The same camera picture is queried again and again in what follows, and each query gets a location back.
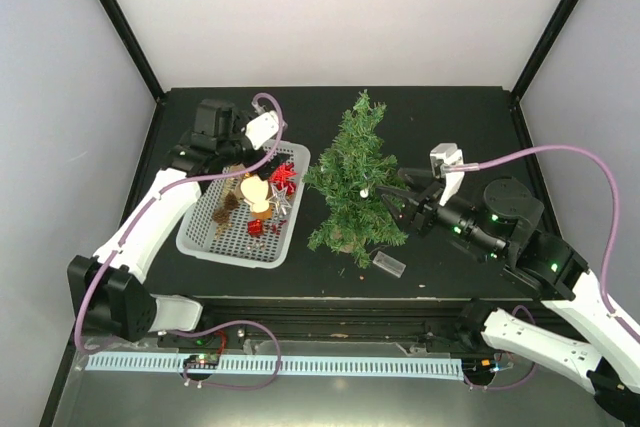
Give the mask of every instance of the white plastic basket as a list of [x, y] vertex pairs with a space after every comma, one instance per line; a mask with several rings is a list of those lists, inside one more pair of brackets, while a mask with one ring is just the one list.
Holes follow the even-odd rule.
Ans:
[[[265, 150], [272, 145], [273, 141], [267, 142]], [[291, 209], [285, 217], [286, 222], [279, 226], [279, 233], [272, 230], [275, 222], [268, 220], [260, 237], [247, 234], [247, 222], [254, 219], [249, 206], [240, 202], [240, 207], [231, 213], [231, 227], [218, 234], [218, 224], [212, 219], [213, 212], [221, 205], [221, 194], [233, 190], [239, 181], [233, 179], [225, 185], [227, 181], [222, 180], [212, 182], [207, 192], [184, 215], [176, 237], [180, 252], [202, 260], [250, 268], [274, 269], [284, 262], [304, 191], [302, 178], [309, 168], [311, 154], [305, 146], [290, 142], [280, 142], [277, 152], [290, 155], [289, 161], [294, 163], [297, 173], [292, 178], [296, 192], [290, 200]], [[256, 248], [256, 241], [263, 245]]]

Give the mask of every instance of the small christmas tree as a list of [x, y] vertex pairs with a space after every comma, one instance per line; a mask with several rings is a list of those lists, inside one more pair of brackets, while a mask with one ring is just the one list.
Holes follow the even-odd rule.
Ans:
[[396, 158], [380, 153], [383, 141], [374, 133], [385, 109], [384, 104], [371, 107], [367, 92], [361, 93], [353, 109], [344, 113], [331, 147], [304, 178], [331, 209], [309, 237], [309, 248], [326, 244], [334, 252], [351, 253], [362, 268], [371, 262], [368, 244], [401, 245], [406, 240], [375, 192], [378, 185], [401, 185]]

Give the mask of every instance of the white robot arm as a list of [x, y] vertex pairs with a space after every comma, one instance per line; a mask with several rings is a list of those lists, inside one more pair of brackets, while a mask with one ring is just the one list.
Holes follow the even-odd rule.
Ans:
[[457, 326], [471, 350], [489, 346], [513, 352], [573, 380], [610, 414], [640, 419], [640, 343], [629, 330], [640, 326], [612, 299], [609, 313], [596, 275], [559, 237], [537, 229], [543, 205], [515, 179], [497, 179], [483, 192], [482, 205], [457, 195], [464, 172], [455, 144], [431, 152], [431, 171], [400, 169], [410, 190], [377, 190], [401, 229], [426, 235], [438, 225], [476, 260], [502, 265], [502, 276], [572, 325], [587, 342], [568, 339], [523, 322], [483, 301], [472, 301]]
[[[169, 233], [208, 187], [208, 182], [198, 181], [201, 176], [264, 159], [261, 147], [278, 130], [279, 119], [273, 111], [262, 109], [249, 121], [233, 104], [203, 101], [194, 130], [169, 152], [164, 168], [126, 222], [91, 259], [77, 256], [69, 265], [76, 315], [81, 313], [92, 327], [129, 341], [140, 340], [149, 332], [195, 329], [202, 313], [199, 302], [146, 291], [143, 284], [151, 263]], [[256, 173], [268, 177], [280, 161], [275, 156]], [[90, 283], [105, 263], [109, 265], [102, 269], [98, 295], [83, 311]]]

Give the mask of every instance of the purple cable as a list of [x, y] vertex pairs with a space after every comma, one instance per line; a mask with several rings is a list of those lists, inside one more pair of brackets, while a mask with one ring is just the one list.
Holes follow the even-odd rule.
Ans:
[[[609, 230], [607, 247], [604, 250], [604, 256], [602, 258], [602, 274], [600, 275], [600, 296], [602, 297], [602, 303], [604, 304], [607, 311], [610, 314], [614, 314], [616, 309], [613, 304], [611, 304], [611, 300], [609, 299], [609, 261], [611, 260], [611, 253], [613, 252], [613, 247], [616, 243], [616, 238], [618, 237], [618, 224], [620, 223], [620, 192], [618, 189], [618, 183], [613, 176], [613, 172], [611, 172], [609, 166], [607, 166], [607, 164], [605, 164], [600, 157], [589, 152], [588, 150], [582, 149], [580, 147], [575, 147], [573, 145], [541, 145], [539, 147], [531, 147], [529, 149], [524, 149], [513, 154], [505, 155], [504, 157], [499, 157], [488, 162], [453, 166], [451, 167], [450, 171], [471, 172], [476, 170], [490, 169], [491, 167], [497, 167], [498, 165], [506, 164], [507, 162], [520, 159], [521, 157], [525, 157], [527, 155], [547, 152], [549, 150], [567, 150], [569, 152], [575, 152], [577, 154], [588, 157], [589, 159], [593, 160], [598, 165], [598, 167], [600, 167], [600, 170], [602, 170], [605, 177], [607, 178], [607, 181], [609, 182], [609, 187], [611, 188], [611, 198], [613, 200], [613, 215], [611, 218], [611, 229]], [[636, 342], [640, 343], [639, 332], [636, 332], [635, 329], [633, 329], [624, 319], [620, 317], [614, 318], [622, 326], [622, 328], [636, 340]]]
[[[524, 311], [525, 314], [527, 314], [527, 317], [529, 317], [529, 320], [531, 321], [531, 323], [533, 325], [536, 325], [536, 320], [533, 318], [533, 315], [531, 315], [531, 312], [529, 312], [529, 309], [527, 309], [524, 305], [516, 305], [516, 307], [511, 312], [511, 315], [515, 316], [521, 310]], [[500, 385], [498, 387], [490, 387], [490, 386], [482, 386], [482, 385], [472, 384], [471, 381], [467, 378], [466, 375], [464, 376], [464, 382], [465, 382], [465, 384], [467, 384], [472, 389], [474, 387], [479, 387], [482, 390], [488, 390], [488, 391], [491, 391], [491, 392], [500, 392], [500, 391], [504, 391], [504, 390], [515, 389], [517, 387], [520, 387], [522, 384], [525, 384], [526, 382], [530, 381], [531, 378], [535, 375], [536, 370], [538, 370], [538, 364], [534, 363], [531, 366], [531, 369], [529, 369], [529, 372], [527, 372], [527, 375], [525, 375], [522, 379], [520, 379], [520, 380], [518, 380], [518, 381], [516, 381], [516, 382], [514, 382], [512, 384]]]
[[[256, 162], [252, 166], [247, 167], [244, 170], [239, 170], [237, 172], [228, 172], [226, 174], [200, 175], [198, 177], [188, 177], [188, 178], [177, 180], [176, 182], [173, 182], [167, 185], [166, 187], [163, 187], [162, 189], [160, 189], [160, 195], [166, 193], [167, 191], [173, 189], [174, 187], [177, 187], [178, 185], [187, 184], [189, 182], [215, 181], [215, 180], [229, 179], [231, 177], [240, 177], [244, 174], [257, 170], [260, 167], [262, 167], [264, 164], [266, 164], [271, 159], [271, 157], [273, 157], [273, 155], [276, 153], [276, 149], [278, 148], [278, 145], [280, 144], [280, 140], [282, 139], [282, 131], [284, 130], [283, 129], [284, 117], [282, 115], [282, 109], [280, 108], [280, 104], [275, 99], [275, 97], [273, 97], [271, 94], [267, 94], [267, 93], [256, 94], [251, 104], [253, 106], [256, 106], [258, 105], [258, 101], [261, 99], [269, 100], [273, 105], [273, 108], [275, 109], [276, 113], [278, 114], [278, 132], [276, 133], [276, 138], [273, 142], [273, 146], [271, 147], [271, 149], [269, 149], [269, 151], [267, 152], [267, 154], [264, 156], [263, 159], [261, 159], [259, 162]], [[147, 201], [147, 203], [145, 203], [140, 208], [140, 210], [133, 217], [133, 219], [131, 219], [131, 222], [129, 223], [124, 233], [122, 234], [122, 237], [120, 237], [120, 240], [118, 241], [118, 245], [120, 247], [124, 246], [125, 242], [127, 241], [127, 238], [129, 237], [129, 235], [131, 235], [131, 232], [133, 231], [136, 224], [140, 221], [142, 216], [149, 210], [149, 208], [153, 205], [155, 201], [156, 201], [155, 197], [150, 198]], [[102, 266], [98, 269], [98, 272], [96, 272], [96, 275], [93, 277], [93, 280], [91, 281], [91, 284], [89, 284], [89, 287], [87, 288], [87, 292], [85, 293], [84, 298], [82, 299], [82, 303], [80, 304], [80, 309], [78, 309], [78, 315], [76, 316], [76, 323], [75, 323], [74, 332], [73, 332], [73, 342], [76, 346], [76, 349], [85, 355], [91, 355], [91, 354], [101, 352], [102, 350], [106, 349], [109, 346], [109, 344], [107, 344], [95, 349], [85, 348], [85, 346], [82, 343], [82, 325], [84, 324], [84, 318], [87, 314], [87, 310], [89, 309], [89, 303], [91, 302], [91, 297], [93, 297], [93, 294], [96, 291], [98, 284], [100, 283], [100, 280], [102, 279], [105, 272], [111, 265], [111, 262], [113, 262], [113, 259], [115, 258], [116, 255], [118, 255], [117, 251], [114, 250], [113, 252], [111, 252], [111, 254], [109, 254], [109, 257], [107, 257], [107, 259], [104, 261]]]
[[[273, 343], [276, 347], [276, 368], [273, 371], [273, 373], [269, 376], [269, 378], [267, 380], [265, 380], [264, 382], [260, 383], [260, 384], [256, 384], [256, 385], [230, 385], [230, 384], [219, 384], [217, 382], [200, 382], [202, 385], [207, 385], [209, 387], [219, 387], [222, 389], [228, 389], [228, 390], [244, 390], [244, 391], [249, 391], [249, 390], [258, 390], [258, 389], [262, 389], [263, 387], [266, 387], [267, 385], [271, 384], [274, 380], [276, 380], [276, 377], [278, 376], [278, 372], [280, 372], [280, 367], [282, 364], [282, 352], [280, 351], [280, 343], [278, 342], [278, 339], [276, 339], [276, 336], [273, 334], [273, 332], [271, 332], [267, 327], [265, 327], [262, 324], [259, 324], [258, 322], [253, 322], [251, 320], [234, 320], [232, 322], [226, 322], [224, 324], [220, 324], [220, 325], [216, 325], [215, 327], [211, 327], [210, 329], [207, 330], [203, 330], [202, 332], [182, 332], [180, 330], [171, 330], [169, 331], [170, 334], [173, 335], [177, 335], [179, 337], [186, 337], [188, 339], [193, 339], [195, 337], [203, 337], [205, 335], [209, 335], [212, 334], [214, 332], [218, 332], [219, 330], [223, 330], [226, 329], [227, 327], [232, 327], [234, 325], [251, 325], [253, 327], [257, 327], [258, 329], [262, 330], [265, 334], [267, 334], [269, 336], [269, 338], [271, 340], [273, 340]], [[187, 371], [188, 367], [185, 367], [184, 372], [182, 373], [182, 377], [187, 380]]]

